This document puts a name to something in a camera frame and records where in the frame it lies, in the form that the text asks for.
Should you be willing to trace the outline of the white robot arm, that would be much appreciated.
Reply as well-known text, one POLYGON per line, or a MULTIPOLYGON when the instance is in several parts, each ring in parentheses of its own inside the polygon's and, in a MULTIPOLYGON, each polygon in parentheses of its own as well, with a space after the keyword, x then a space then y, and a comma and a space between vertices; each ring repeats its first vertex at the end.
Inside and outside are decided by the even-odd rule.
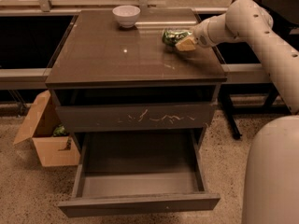
POLYGON ((248 43, 292 112, 255 135, 245 173, 242 224, 299 224, 299 55, 272 31, 270 15, 253 0, 237 0, 227 11, 191 28, 180 51, 197 45, 248 43))

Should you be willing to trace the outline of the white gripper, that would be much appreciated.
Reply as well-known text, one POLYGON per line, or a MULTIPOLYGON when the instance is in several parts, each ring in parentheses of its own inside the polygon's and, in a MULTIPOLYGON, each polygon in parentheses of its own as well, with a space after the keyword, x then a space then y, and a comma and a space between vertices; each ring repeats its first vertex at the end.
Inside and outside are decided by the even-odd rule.
POLYGON ((187 36, 176 44, 178 51, 191 51, 196 49, 196 43, 203 47, 215 47, 216 43, 212 41, 209 35, 208 26, 210 24, 210 19, 201 21, 199 24, 193 26, 192 36, 187 36))

